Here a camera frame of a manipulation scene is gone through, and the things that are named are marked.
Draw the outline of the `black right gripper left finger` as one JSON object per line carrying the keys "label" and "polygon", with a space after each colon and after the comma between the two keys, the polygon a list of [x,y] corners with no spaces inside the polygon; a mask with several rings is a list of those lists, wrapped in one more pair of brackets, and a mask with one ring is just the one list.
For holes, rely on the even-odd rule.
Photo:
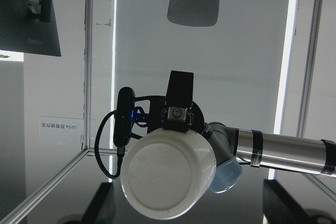
{"label": "black right gripper left finger", "polygon": [[113,183],[101,183],[80,223],[113,223],[115,216]]}

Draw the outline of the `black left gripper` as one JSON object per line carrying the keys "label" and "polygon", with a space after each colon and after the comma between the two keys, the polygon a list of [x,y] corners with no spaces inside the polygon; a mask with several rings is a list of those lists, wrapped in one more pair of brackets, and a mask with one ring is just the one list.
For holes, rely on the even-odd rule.
{"label": "black left gripper", "polygon": [[156,129],[188,132],[193,130],[202,135],[204,116],[199,106],[193,102],[192,72],[172,70],[167,86],[166,96],[147,95],[141,100],[149,100],[149,116],[145,120],[147,133]]}

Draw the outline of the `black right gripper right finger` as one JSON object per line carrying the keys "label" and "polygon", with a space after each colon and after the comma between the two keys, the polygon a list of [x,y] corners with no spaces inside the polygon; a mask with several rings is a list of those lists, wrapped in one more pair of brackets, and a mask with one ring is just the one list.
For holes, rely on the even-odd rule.
{"label": "black right gripper right finger", "polygon": [[309,215],[275,179],[264,179],[263,213],[268,223],[312,223]]}

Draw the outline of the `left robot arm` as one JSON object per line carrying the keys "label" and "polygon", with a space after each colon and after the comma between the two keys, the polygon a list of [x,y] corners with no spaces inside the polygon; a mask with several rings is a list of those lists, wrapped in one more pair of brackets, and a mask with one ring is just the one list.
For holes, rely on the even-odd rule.
{"label": "left robot arm", "polygon": [[193,130],[210,143],[216,157],[216,174],[210,189],[223,193],[241,175],[241,165],[335,177],[335,142],[243,130],[221,122],[206,123],[193,101],[192,72],[172,70],[166,95],[144,96],[150,103],[144,116],[148,132]]}

